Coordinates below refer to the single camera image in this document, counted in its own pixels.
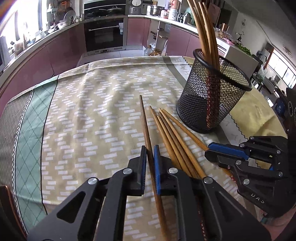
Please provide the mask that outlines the right hand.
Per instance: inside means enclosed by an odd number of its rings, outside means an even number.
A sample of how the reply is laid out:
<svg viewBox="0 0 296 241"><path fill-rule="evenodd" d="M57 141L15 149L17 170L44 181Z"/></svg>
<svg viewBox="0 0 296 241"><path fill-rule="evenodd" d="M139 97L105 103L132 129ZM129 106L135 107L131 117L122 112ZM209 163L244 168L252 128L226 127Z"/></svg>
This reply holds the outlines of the right hand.
<svg viewBox="0 0 296 241"><path fill-rule="evenodd" d="M284 215L274 218L274 217L264 217L260 220L260 223L267 226L274 226L274 227L282 227L287 226L287 224L291 221L292 217L295 214L295 207L290 209Z"/></svg>

